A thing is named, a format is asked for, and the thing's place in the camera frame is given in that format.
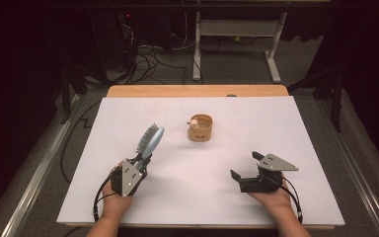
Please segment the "wooden table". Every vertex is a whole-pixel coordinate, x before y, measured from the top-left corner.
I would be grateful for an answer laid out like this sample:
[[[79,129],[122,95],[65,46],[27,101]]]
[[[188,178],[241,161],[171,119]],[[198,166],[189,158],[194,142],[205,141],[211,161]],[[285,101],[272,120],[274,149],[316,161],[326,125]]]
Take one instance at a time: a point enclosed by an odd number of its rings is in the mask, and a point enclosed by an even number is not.
[[[181,97],[276,97],[288,96],[282,85],[116,85],[108,98]]]

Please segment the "person's right hand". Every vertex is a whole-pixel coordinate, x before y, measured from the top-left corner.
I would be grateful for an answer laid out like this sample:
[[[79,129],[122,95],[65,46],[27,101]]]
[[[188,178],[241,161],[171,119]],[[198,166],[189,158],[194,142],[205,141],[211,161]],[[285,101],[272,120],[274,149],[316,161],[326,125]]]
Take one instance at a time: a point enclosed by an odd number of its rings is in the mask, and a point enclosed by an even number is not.
[[[249,196],[258,201],[274,219],[293,214],[290,195],[283,188],[273,193],[249,193]]]

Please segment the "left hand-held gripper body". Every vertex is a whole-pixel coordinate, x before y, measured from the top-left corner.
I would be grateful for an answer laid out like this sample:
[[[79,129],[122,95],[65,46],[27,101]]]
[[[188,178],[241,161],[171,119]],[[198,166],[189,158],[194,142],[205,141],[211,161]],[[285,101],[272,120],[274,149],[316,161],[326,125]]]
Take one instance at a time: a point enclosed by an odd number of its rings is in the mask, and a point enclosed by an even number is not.
[[[127,159],[116,166],[111,174],[112,189],[122,197],[133,196],[146,178],[147,170],[137,170]]]

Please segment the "light blue hairbrush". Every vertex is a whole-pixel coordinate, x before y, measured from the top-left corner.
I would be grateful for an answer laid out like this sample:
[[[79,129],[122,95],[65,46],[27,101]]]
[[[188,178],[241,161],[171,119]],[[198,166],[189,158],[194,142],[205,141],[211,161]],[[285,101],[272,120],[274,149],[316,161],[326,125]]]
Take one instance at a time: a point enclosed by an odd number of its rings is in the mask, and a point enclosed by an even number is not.
[[[137,170],[140,170],[143,167],[144,162],[151,157],[153,151],[160,143],[163,134],[164,127],[158,126],[156,123],[153,123],[147,128],[136,149],[137,161],[134,164],[134,167]]]

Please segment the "yellow pot with animal figure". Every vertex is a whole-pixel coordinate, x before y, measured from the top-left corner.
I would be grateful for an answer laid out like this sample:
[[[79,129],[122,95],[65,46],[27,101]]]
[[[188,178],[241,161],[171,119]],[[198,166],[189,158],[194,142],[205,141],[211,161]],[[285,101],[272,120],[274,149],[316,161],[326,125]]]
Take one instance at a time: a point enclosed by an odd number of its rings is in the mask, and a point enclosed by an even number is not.
[[[211,138],[213,119],[209,115],[194,115],[188,121],[188,137],[194,142],[206,142]]]

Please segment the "person's left hand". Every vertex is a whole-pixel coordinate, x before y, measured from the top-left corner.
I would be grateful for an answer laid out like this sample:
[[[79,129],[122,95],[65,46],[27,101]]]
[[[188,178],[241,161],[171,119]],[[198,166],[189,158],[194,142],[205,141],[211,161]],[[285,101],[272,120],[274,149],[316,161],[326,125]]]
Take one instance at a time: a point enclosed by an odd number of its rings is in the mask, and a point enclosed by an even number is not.
[[[133,196],[122,197],[112,189],[112,182],[108,181],[103,187],[104,208],[101,219],[121,223],[121,220],[130,209]]]

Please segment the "white metal table frame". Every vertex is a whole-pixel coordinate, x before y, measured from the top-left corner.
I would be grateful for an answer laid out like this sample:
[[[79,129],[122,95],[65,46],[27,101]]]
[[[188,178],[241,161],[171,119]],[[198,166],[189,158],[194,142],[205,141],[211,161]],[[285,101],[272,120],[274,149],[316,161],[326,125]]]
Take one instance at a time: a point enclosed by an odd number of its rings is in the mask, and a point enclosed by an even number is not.
[[[196,13],[195,18],[195,42],[192,65],[192,79],[201,79],[201,51],[200,40],[202,37],[248,37],[270,38],[272,45],[270,50],[264,52],[265,61],[272,81],[275,84],[281,82],[281,78],[274,61],[274,55],[285,26],[286,12],[282,12],[278,20],[272,21],[248,21],[248,20],[205,20]]]

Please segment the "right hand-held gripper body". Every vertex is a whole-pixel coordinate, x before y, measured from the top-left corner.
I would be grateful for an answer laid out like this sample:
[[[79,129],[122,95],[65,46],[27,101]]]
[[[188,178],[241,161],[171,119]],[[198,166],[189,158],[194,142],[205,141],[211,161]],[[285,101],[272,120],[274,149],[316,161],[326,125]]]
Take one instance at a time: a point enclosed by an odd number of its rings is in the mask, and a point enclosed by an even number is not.
[[[283,171],[298,171],[299,168],[274,154],[264,155],[258,161],[257,175],[253,178],[242,178],[238,184],[242,193],[273,193],[282,186]]]

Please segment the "aluminium floor rail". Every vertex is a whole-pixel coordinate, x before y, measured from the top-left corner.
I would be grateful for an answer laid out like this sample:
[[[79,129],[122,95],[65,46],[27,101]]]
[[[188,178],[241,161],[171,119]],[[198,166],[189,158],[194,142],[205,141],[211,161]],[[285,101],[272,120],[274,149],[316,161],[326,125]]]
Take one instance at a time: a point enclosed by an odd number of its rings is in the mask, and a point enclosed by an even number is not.
[[[318,101],[317,105],[321,113],[323,114],[326,122],[329,124],[331,132],[336,138],[338,146],[341,149],[342,160],[346,166],[346,169],[359,193],[359,196],[375,228],[377,229],[377,232],[379,233],[379,200],[376,197],[375,193],[371,190],[369,183],[367,182],[364,174],[362,173],[358,164],[356,163],[355,156],[348,148],[346,140],[343,138],[343,135],[335,128],[332,122],[331,112],[328,109],[327,104],[324,101]]]
[[[72,117],[77,114],[83,101],[78,95],[71,99],[71,114],[67,118],[64,118],[62,110],[57,112],[20,167],[6,193],[7,198],[12,197],[13,204],[9,210],[9,220],[0,237],[24,237],[27,228],[37,222],[36,217],[40,217],[42,190],[46,187],[61,145],[71,128]]]

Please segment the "black stand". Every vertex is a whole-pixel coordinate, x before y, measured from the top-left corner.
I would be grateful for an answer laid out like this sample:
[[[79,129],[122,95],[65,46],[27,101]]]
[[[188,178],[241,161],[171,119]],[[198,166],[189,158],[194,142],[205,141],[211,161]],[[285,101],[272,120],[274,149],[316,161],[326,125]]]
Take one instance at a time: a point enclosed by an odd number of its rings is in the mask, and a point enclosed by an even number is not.
[[[112,84],[107,77],[100,77],[80,64],[62,65],[59,69],[59,76],[61,80],[62,124],[66,124],[72,114],[70,90],[73,90],[76,95],[86,95],[88,84],[104,86]]]
[[[314,87],[316,100],[332,99],[331,121],[337,132],[341,132],[342,75],[335,68],[324,68],[308,74],[304,79],[287,87],[289,94],[300,88]]]

